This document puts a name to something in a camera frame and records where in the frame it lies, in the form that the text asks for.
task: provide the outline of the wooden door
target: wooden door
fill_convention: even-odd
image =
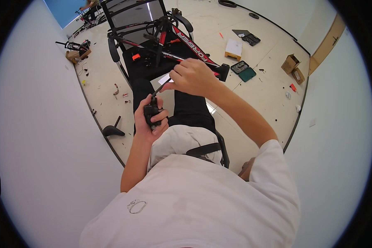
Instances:
[[[346,24],[343,22],[342,18],[338,14],[336,14],[335,20],[332,23],[332,26],[329,29],[327,35],[322,40],[320,46],[317,48],[314,54],[310,57],[309,76],[324,61],[329,52],[331,52],[339,37],[342,35],[345,27]]]

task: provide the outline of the hand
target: hand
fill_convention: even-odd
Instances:
[[[220,84],[211,69],[201,60],[188,58],[176,65],[169,76],[174,82],[164,85],[160,92],[178,90],[190,95],[207,97]]]
[[[163,107],[163,99],[159,96],[157,97],[157,106],[159,109]],[[168,110],[161,111],[158,115],[153,116],[150,121],[157,122],[161,121],[161,125],[157,126],[153,131],[151,131],[149,125],[146,123],[145,116],[143,114],[143,107],[148,105],[151,101],[151,94],[149,94],[145,99],[140,101],[138,109],[134,113],[135,117],[135,137],[142,138],[145,141],[153,144],[165,130],[168,129],[168,119],[166,118],[169,114]]]

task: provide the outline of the orange tool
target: orange tool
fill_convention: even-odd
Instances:
[[[135,61],[137,59],[140,58],[140,55],[139,54],[135,54],[134,56],[132,56],[132,60]]]
[[[173,40],[173,41],[167,42],[167,44],[172,44],[172,43],[177,43],[177,42],[180,42],[180,39],[176,39],[176,40]]]
[[[296,87],[295,87],[293,84],[291,84],[290,87],[291,87],[291,89],[292,89],[294,92],[296,92]]]

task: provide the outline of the chair armrest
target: chair armrest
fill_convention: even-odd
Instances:
[[[178,20],[186,27],[186,30],[188,32],[193,32],[192,24],[185,17],[179,14],[176,14],[175,17],[178,18]]]
[[[117,52],[116,44],[114,43],[114,39],[108,38],[107,43],[109,44],[109,51],[112,59],[115,63],[120,61],[120,55]]]
[[[216,131],[216,136],[218,137],[218,142],[222,150],[222,160],[223,160],[223,166],[225,168],[229,168],[230,160],[229,160],[229,155],[227,154],[226,150],[226,145],[224,144],[224,138],[223,136],[217,131]]]

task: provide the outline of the screwdriver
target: screwdriver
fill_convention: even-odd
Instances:
[[[171,78],[169,78],[165,83],[163,83],[154,93],[153,93],[153,95],[151,95],[151,98],[153,99],[156,95],[157,95],[157,93],[164,87],[164,85],[166,84],[166,83],[168,83],[169,81],[171,80]]]
[[[180,39],[176,39],[176,40],[173,40],[173,41],[167,42],[167,44],[172,44],[172,43],[176,43],[176,42],[180,42]]]

